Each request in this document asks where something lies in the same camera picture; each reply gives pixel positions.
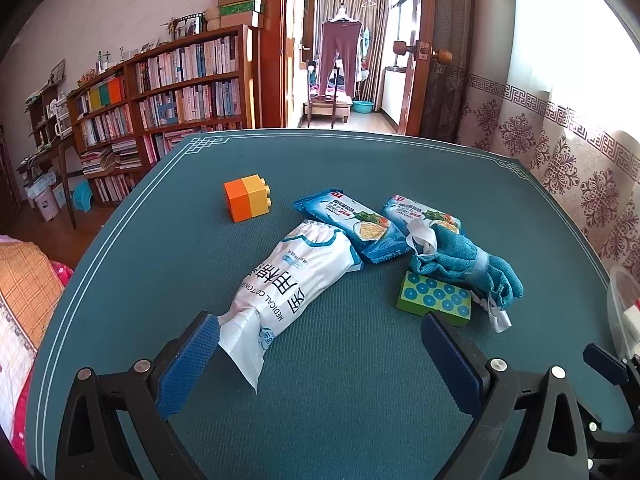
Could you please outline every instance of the table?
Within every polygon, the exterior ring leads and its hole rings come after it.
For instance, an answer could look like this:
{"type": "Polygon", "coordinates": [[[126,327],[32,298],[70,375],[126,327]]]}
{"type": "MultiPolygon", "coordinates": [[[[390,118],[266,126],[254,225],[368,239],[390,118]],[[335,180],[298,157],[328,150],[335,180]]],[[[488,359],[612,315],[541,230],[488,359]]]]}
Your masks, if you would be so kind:
{"type": "Polygon", "coordinates": [[[67,148],[74,147],[76,144],[74,142],[74,136],[67,136],[63,139],[56,137],[55,140],[51,143],[48,148],[45,148],[39,153],[33,155],[29,160],[24,161],[20,166],[18,166],[18,173],[27,174],[27,184],[33,184],[33,173],[32,169],[34,166],[43,166],[44,164],[48,164],[49,168],[51,167],[50,161],[57,158],[60,164],[60,173],[62,178],[62,189],[65,191],[66,198],[66,209],[69,211],[69,217],[71,218],[71,225],[76,229],[76,216],[74,215],[74,206],[71,203],[71,193],[69,191],[69,177],[70,176],[80,176],[84,174],[82,170],[72,171],[71,173],[66,172],[66,157],[65,150],[67,148]]]}
{"type": "MultiPolygon", "coordinates": [[[[512,328],[490,332],[474,307],[463,334],[519,370],[561,365],[604,428],[630,427],[622,394],[582,362],[591,341],[612,350],[606,272],[519,162],[382,134],[245,130],[186,137],[82,258],[36,359],[30,462],[53,478],[79,368],[126,370],[155,356],[200,310],[225,312],[244,276],[302,220],[293,200],[328,187],[373,209],[402,194],[460,218],[525,288],[510,309],[512,328]],[[271,187],[273,207],[233,224],[222,183],[254,173],[271,187]]],[[[210,479],[433,477],[470,417],[456,409],[421,345],[420,318],[394,307],[408,260],[369,264],[319,296],[269,348],[257,395],[223,351],[214,354],[170,419],[210,479]]],[[[131,445],[137,456],[140,444],[131,445]]]]}

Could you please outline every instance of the blue gripper pad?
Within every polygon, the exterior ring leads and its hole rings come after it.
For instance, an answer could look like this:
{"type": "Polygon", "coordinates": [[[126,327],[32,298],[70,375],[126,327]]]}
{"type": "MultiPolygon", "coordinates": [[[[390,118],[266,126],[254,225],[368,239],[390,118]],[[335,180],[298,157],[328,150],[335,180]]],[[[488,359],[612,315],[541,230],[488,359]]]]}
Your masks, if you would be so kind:
{"type": "Polygon", "coordinates": [[[166,420],[178,413],[209,362],[220,339],[217,316],[209,314],[194,330],[158,381],[156,408],[166,420]]]}
{"type": "Polygon", "coordinates": [[[421,332],[422,344],[456,401],[458,409],[473,418],[478,418],[484,399],[482,379],[434,314],[424,316],[421,332]]]}
{"type": "Polygon", "coordinates": [[[626,366],[594,343],[589,343],[584,348],[582,360],[614,386],[622,386],[629,380],[626,366]]]}

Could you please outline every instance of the screw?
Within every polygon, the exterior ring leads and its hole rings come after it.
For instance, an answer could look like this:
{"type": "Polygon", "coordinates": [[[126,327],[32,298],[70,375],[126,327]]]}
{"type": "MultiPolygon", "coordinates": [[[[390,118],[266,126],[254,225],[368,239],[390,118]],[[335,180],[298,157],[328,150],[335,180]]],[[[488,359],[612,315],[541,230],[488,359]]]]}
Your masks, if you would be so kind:
{"type": "Polygon", "coordinates": [[[89,368],[82,368],[77,375],[78,379],[81,381],[88,379],[90,376],[91,376],[91,370],[89,370],[89,368]]]}
{"type": "Polygon", "coordinates": [[[490,365],[496,372],[503,372],[507,369],[507,363],[502,359],[491,359],[490,365]]]}
{"type": "Polygon", "coordinates": [[[139,374],[147,372],[149,368],[151,368],[151,362],[149,362],[148,359],[140,359],[140,361],[133,365],[133,369],[139,374]]]}
{"type": "Polygon", "coordinates": [[[551,368],[551,373],[557,379],[564,379],[566,377],[566,372],[564,371],[563,368],[561,368],[559,366],[552,367],[551,368]]]}

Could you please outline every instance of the blue dot pattern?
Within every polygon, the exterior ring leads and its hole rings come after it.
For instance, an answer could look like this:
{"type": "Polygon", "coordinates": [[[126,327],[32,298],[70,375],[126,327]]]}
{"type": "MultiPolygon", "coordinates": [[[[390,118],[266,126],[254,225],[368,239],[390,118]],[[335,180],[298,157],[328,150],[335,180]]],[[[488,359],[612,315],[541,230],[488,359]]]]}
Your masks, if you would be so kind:
{"type": "Polygon", "coordinates": [[[438,282],[415,272],[406,274],[404,286],[402,296],[406,300],[424,304],[433,310],[448,312],[454,316],[470,318],[471,312],[468,306],[470,293],[464,288],[453,286],[450,283],[438,282]]]}

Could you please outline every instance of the yellow lego brick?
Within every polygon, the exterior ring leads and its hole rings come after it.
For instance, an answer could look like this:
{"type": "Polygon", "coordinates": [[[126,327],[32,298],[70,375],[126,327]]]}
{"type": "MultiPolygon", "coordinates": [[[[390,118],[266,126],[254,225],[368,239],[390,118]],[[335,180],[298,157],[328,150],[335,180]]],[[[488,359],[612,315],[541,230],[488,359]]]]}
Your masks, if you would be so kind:
{"type": "Polygon", "coordinates": [[[241,179],[249,196],[249,206],[251,208],[251,216],[264,215],[269,212],[271,200],[268,198],[270,193],[269,186],[264,183],[264,179],[258,175],[246,176],[241,179]]]}

